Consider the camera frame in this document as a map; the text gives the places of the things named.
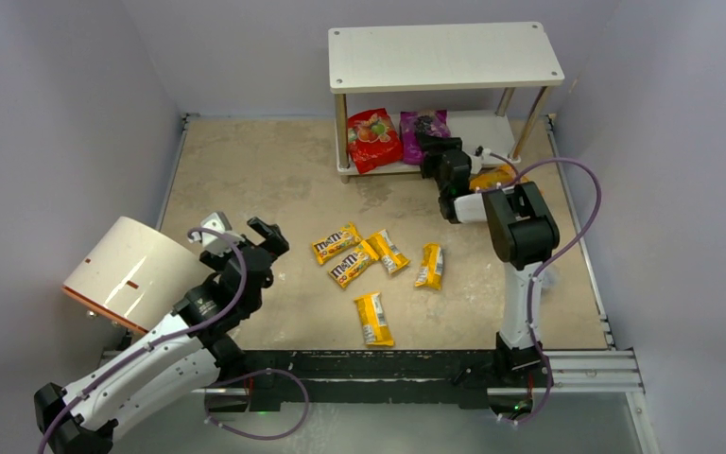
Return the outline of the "purple candy bag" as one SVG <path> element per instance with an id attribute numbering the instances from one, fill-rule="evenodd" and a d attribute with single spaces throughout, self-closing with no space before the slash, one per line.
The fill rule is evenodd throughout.
<path id="1" fill-rule="evenodd" d="M 405 164 L 418 166 L 424 160 L 420 137 L 447 138 L 451 136 L 447 125 L 447 115 L 446 110 L 400 112 L 399 127 L 403 146 L 402 161 Z"/>

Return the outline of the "red candy bag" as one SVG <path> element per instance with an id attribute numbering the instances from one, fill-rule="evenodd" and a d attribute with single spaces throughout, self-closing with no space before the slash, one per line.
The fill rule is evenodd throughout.
<path id="1" fill-rule="evenodd" d="M 404 148 L 385 108 L 367 110 L 347 119 L 347 152 L 359 174 L 403 159 Z"/>

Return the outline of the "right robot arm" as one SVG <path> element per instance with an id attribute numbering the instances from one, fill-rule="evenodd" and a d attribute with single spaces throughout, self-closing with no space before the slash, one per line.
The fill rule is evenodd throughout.
<path id="1" fill-rule="evenodd" d="M 486 223 L 493 250 L 505 269 L 502 326 L 496 334 L 493 367 L 502 375 L 526 373 L 542 363 L 534 325 L 542 290 L 542 266 L 560 244 L 560 231 L 535 183 L 510 161 L 502 171 L 473 174 L 484 148 L 462 149 L 458 137 L 418 133 L 420 172 L 439 189 L 441 215 L 453 224 Z"/>

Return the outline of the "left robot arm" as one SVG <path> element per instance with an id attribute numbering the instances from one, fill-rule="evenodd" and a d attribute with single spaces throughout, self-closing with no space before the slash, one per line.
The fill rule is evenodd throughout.
<path id="1" fill-rule="evenodd" d="M 188 233 L 200 254 L 135 219 L 113 224 L 62 289 L 137 340 L 88 375 L 35 392 L 41 451 L 107 453 L 157 410 L 243 368 L 230 333 L 261 307 L 289 249 L 276 224 L 248 224 L 259 242 L 210 214 Z"/>

